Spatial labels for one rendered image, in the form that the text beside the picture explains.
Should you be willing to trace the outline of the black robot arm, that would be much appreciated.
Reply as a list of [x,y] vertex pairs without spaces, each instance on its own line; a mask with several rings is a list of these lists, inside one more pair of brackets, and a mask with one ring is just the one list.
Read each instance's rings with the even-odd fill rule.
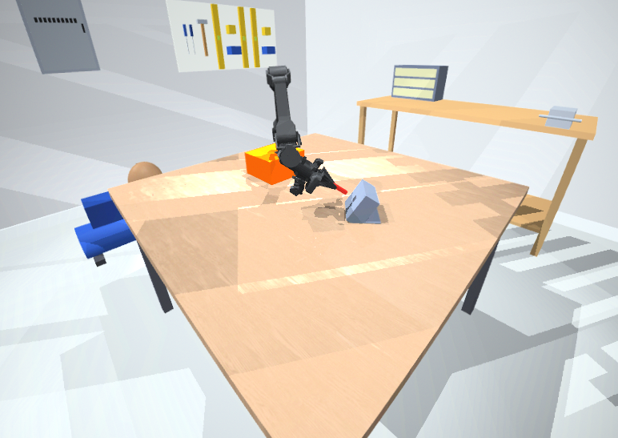
[[[275,142],[275,153],[279,162],[293,170],[300,162],[300,153],[296,148],[302,146],[300,134],[291,121],[287,97],[288,84],[291,83],[291,72],[286,66],[269,66],[267,68],[267,84],[274,91],[276,119],[273,122],[272,135]],[[297,145],[297,143],[298,145]],[[305,187],[305,178],[292,175],[294,186],[290,187],[293,195],[302,195]]]

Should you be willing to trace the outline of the light blue sloped panel with square hole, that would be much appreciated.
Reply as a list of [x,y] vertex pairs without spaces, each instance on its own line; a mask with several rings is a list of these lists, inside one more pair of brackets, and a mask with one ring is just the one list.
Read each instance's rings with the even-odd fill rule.
[[345,201],[346,221],[381,224],[377,209],[379,205],[375,186],[362,179]]

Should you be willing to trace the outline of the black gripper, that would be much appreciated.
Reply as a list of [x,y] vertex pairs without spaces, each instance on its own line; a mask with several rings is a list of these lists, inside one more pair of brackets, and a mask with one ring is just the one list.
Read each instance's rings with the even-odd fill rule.
[[307,193],[312,194],[316,187],[327,187],[336,189],[336,183],[327,172],[326,168],[320,169],[320,165],[323,164],[321,158],[315,159],[312,163],[307,160],[306,156],[300,156],[299,164],[294,167],[294,175],[300,175],[305,178],[306,181],[305,190]]

